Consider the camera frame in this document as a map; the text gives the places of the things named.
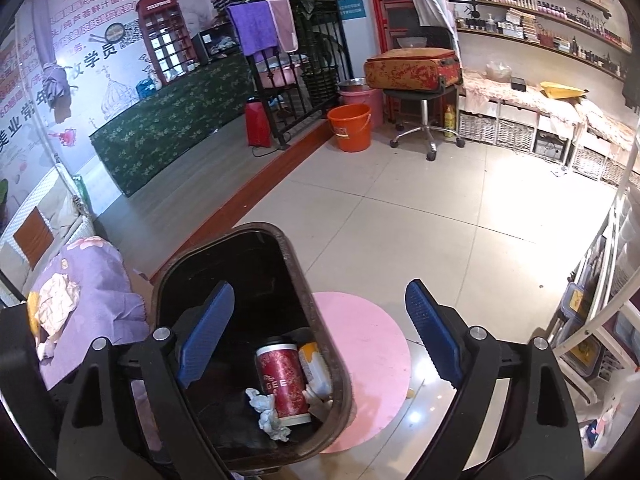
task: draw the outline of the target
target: pink round mat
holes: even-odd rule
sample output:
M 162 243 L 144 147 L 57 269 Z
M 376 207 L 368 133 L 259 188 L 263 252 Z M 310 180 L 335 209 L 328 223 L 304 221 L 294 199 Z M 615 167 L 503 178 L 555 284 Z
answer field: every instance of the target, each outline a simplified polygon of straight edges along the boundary
M 376 304 L 343 292 L 316 292 L 322 318 L 351 377 L 357 412 L 323 453 L 344 451 L 378 434 L 398 414 L 411 377 L 400 327 Z

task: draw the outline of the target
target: chair seat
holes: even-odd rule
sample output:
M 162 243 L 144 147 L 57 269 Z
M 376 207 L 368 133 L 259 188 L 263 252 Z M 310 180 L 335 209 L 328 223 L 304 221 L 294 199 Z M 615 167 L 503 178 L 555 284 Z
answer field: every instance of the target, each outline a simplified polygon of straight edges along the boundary
M 455 85 L 447 86 L 443 91 L 427 92 L 424 90 L 383 90 L 389 97 L 410 101 L 428 101 L 448 94 L 456 89 Z

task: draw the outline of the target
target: white bowl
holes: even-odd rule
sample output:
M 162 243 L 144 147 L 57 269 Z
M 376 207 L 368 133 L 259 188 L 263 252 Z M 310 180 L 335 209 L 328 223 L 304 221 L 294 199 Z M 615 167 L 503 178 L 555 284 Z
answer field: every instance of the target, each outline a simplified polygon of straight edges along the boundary
M 427 38 L 398 38 L 401 48 L 422 48 L 427 46 Z

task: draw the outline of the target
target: bucket handle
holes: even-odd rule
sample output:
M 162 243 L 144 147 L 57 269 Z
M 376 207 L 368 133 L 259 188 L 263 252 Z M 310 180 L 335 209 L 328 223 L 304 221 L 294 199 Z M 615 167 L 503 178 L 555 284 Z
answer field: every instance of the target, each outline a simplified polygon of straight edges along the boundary
M 367 127 L 367 124 L 369 124 L 369 121 L 371 120 L 371 115 L 372 114 L 369 114 L 369 116 L 367 117 L 367 120 L 362 125 L 361 129 L 359 129 L 357 132 L 353 132 L 351 135 L 359 134 L 362 130 L 364 130 Z M 349 138 L 348 134 L 339 134 L 338 132 L 336 132 L 333 125 L 331 126 L 331 129 L 334 131 L 334 134 L 336 137 L 345 137 L 347 139 Z

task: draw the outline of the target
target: chair backrest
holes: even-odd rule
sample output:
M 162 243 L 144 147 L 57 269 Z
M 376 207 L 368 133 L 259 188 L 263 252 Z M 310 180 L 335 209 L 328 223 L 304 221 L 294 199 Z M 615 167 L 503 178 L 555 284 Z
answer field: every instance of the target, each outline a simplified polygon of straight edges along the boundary
M 407 31 L 406 36 L 408 38 L 427 38 L 426 46 L 453 50 L 453 36 L 447 27 L 414 27 Z

